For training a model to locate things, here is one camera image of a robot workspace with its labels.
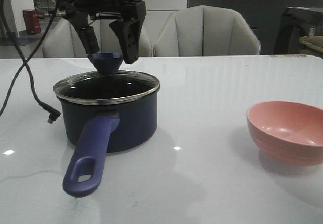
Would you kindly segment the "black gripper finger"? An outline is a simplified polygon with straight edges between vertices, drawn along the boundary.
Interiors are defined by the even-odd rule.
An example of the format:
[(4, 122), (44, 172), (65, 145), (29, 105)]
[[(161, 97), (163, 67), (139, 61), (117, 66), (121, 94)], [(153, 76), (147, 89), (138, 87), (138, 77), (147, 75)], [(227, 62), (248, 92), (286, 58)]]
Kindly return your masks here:
[(115, 20), (109, 23), (118, 39), (125, 63), (132, 64), (139, 58), (139, 42), (142, 21), (131, 18), (129, 21)]
[(100, 51), (94, 28), (89, 25), (85, 12), (67, 12), (67, 20), (75, 29), (87, 55)]

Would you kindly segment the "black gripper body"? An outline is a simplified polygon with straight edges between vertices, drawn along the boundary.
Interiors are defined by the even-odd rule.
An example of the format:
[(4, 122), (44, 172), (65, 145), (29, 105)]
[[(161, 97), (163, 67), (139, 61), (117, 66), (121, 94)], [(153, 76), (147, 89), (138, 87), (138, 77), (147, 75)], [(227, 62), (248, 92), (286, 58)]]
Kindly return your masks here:
[(146, 16), (145, 2), (141, 0), (60, 0), (59, 10), (69, 22), (80, 21), (81, 17), (143, 22)]

